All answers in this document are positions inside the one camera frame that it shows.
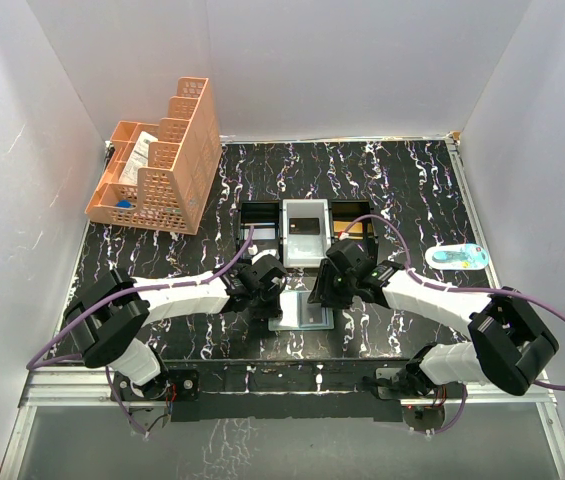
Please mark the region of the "green card holder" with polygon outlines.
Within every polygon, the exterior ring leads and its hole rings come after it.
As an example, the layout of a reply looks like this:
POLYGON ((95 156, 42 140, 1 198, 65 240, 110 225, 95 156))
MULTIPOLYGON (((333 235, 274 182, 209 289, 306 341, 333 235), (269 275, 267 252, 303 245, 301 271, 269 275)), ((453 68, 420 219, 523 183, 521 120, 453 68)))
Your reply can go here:
POLYGON ((280 296, 281 315, 268 320, 269 331, 321 331, 334 328, 333 310, 309 302, 310 292, 288 290, 280 296))

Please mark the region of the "blue white oval package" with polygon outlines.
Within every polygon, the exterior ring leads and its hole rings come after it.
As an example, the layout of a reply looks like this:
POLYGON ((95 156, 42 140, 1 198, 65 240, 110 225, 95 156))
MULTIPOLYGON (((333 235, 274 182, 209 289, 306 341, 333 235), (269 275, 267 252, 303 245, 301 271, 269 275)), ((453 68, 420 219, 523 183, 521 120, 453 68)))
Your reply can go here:
POLYGON ((488 251, 475 243, 439 245, 425 252, 427 264, 437 270, 484 270, 490 264, 488 251))

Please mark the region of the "white plastic bin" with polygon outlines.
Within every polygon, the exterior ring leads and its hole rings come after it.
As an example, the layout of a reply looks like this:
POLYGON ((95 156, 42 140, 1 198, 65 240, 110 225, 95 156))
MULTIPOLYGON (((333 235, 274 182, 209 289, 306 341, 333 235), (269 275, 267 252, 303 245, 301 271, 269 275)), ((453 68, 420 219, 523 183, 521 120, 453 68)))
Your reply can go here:
POLYGON ((283 264, 317 268, 331 246, 329 203, 320 199, 282 201, 283 264))

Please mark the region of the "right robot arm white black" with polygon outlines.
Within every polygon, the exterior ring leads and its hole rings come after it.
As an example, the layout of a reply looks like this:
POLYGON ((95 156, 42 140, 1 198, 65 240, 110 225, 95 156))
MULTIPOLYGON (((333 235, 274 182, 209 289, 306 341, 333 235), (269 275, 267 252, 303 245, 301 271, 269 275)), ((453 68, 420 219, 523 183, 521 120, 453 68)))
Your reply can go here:
POLYGON ((517 291, 463 293, 397 262, 377 263, 359 244, 345 239, 321 260, 308 301, 344 310, 354 298, 414 313, 466 339, 428 344, 391 377, 365 378, 370 388, 385 388, 396 396, 428 397, 449 383, 491 383, 522 396, 559 350, 557 339, 517 291))

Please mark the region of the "peach plastic desk organizer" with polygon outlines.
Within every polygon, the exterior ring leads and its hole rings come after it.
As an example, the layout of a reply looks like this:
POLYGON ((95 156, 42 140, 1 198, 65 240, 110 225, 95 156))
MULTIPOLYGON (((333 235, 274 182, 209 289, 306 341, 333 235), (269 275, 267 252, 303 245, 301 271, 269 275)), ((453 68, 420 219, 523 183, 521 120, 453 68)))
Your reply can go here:
POLYGON ((121 121, 110 142, 113 154, 85 214, 93 223, 195 235, 222 154, 211 80, 182 77, 156 124, 121 121), (140 133, 158 138, 136 185, 119 182, 140 133), (135 207, 115 207, 128 200, 135 207))

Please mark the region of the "black bin with white card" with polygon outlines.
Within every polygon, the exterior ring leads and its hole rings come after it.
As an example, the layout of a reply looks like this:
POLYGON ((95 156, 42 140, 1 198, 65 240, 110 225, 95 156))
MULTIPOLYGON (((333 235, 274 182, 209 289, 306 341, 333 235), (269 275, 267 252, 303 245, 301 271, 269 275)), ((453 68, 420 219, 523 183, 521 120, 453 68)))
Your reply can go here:
POLYGON ((274 227, 278 238, 275 240, 254 240, 258 252, 270 253, 277 259, 282 257, 282 202, 243 201, 240 203, 236 226, 236 249, 239 250, 247 239, 250 228, 274 227))

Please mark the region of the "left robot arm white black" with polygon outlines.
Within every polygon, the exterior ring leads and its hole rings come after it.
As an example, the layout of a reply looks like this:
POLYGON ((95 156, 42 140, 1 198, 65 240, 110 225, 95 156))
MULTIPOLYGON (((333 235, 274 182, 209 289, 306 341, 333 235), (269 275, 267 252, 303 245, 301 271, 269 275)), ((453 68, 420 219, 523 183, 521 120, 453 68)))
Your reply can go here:
POLYGON ((271 254, 175 279, 132 277, 113 269, 72 301, 65 320, 87 368, 107 367, 144 398, 156 399, 167 391, 168 370, 155 349, 137 338, 143 327, 195 314, 262 310, 273 316, 286 276, 271 254))

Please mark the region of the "blue small object in organizer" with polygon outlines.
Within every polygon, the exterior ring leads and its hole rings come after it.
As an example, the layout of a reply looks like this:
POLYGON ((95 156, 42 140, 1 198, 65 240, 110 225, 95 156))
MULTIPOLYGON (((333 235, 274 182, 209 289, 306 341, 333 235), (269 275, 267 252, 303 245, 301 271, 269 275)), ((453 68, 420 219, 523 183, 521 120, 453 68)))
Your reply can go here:
POLYGON ((120 200, 116 203, 115 207, 117 209, 128 210, 128 209, 133 209, 135 205, 128 200, 120 200))

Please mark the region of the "white paper packet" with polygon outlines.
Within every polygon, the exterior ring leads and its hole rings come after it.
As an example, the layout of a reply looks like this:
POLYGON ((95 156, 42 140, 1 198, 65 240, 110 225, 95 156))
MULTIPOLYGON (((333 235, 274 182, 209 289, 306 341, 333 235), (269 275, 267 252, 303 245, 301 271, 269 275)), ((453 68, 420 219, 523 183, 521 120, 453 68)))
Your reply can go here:
POLYGON ((139 169, 148 166, 149 146, 157 140, 157 137, 146 131, 140 133, 120 174, 120 183, 128 185, 137 184, 139 169))

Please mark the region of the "gold card in black bin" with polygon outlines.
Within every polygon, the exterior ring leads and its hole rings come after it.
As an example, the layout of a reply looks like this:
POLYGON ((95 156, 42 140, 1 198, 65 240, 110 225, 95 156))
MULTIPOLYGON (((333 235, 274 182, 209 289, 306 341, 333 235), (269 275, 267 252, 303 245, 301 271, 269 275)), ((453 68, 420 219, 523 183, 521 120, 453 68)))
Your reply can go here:
MULTIPOLYGON (((349 222, 347 221, 335 221, 333 223, 334 233, 336 236, 340 236, 348 227, 349 222)), ((364 224, 358 222, 354 224, 348 231, 347 234, 350 236, 362 236, 364 233, 364 224)))

